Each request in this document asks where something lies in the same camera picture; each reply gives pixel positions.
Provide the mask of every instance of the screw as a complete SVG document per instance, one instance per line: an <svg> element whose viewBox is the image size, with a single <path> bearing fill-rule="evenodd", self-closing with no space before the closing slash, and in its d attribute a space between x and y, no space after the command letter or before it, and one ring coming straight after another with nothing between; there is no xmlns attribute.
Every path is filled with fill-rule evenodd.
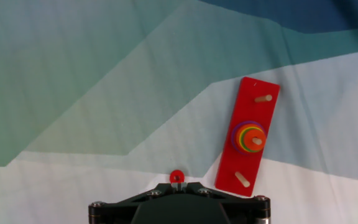
<svg viewBox="0 0 358 224"><path fill-rule="evenodd" d="M150 191L147 195L148 195L148 196L154 196L154 197L156 197L156 196L159 196L160 194L162 194L161 191L159 191L159 190L152 190L152 191Z"/></svg>
<svg viewBox="0 0 358 224"><path fill-rule="evenodd" d="M106 202L93 202L90 204L92 207L102 207Z"/></svg>
<svg viewBox="0 0 358 224"><path fill-rule="evenodd" d="M198 189L198 193L200 193L200 194L209 194L209 193L211 193L211 191L208 190L208 189L202 188L202 189Z"/></svg>
<svg viewBox="0 0 358 224"><path fill-rule="evenodd" d="M256 200L267 200L268 198L266 196L263 196L263 195L256 195L254 197L254 199L256 199Z"/></svg>

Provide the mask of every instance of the green ring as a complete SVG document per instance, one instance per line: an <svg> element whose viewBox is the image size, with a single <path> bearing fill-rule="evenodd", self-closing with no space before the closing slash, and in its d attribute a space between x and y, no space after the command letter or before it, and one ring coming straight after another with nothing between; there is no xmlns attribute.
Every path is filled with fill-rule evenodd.
<svg viewBox="0 0 358 224"><path fill-rule="evenodd" d="M253 129L259 130L258 128L249 128L249 129L247 129L246 131L244 131L240 135L240 140L244 139L244 136L246 135L246 133L249 132L250 130L253 130ZM243 150L245 150L247 152L259 152L260 150L262 150L262 149L259 149L258 151L251 150L244 144L244 141L239 141L239 142L240 142L240 146L243 148Z"/></svg>

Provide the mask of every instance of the wooden peg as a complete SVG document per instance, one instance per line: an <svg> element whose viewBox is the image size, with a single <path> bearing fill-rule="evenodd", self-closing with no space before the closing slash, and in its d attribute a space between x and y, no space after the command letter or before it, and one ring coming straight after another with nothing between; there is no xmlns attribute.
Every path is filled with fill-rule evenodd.
<svg viewBox="0 0 358 224"><path fill-rule="evenodd" d="M240 174L240 172L236 172L234 175L236 175L237 179L240 180L244 187L249 187L251 185L250 182Z"/></svg>
<svg viewBox="0 0 358 224"><path fill-rule="evenodd" d="M260 146L263 143L262 140L259 138L252 138L252 142L257 144L258 146Z"/></svg>
<svg viewBox="0 0 358 224"><path fill-rule="evenodd" d="M271 101L273 97L271 95L260 96L255 98L256 103Z"/></svg>

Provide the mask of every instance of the red peg board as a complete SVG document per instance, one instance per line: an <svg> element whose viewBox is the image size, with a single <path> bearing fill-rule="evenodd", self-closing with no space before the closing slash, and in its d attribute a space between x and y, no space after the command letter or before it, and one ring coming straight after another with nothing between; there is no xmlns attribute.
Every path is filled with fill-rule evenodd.
<svg viewBox="0 0 358 224"><path fill-rule="evenodd" d="M280 86L273 83L248 77L241 80L216 176L217 189L247 197L252 195L264 149L252 154L241 154L232 146L232 130L241 122L254 121L265 129L267 136L279 91ZM256 97L266 95L271 95L272 100L261 103L254 101ZM249 187L241 184L234 175L236 172L240 172L250 182Z"/></svg>

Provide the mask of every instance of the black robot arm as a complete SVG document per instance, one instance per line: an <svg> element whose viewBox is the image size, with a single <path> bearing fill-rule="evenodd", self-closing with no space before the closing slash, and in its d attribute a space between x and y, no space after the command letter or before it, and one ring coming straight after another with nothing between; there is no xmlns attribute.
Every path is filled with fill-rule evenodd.
<svg viewBox="0 0 358 224"><path fill-rule="evenodd" d="M89 205L89 224L270 223L270 199L239 198L199 182L158 184L118 203Z"/></svg>

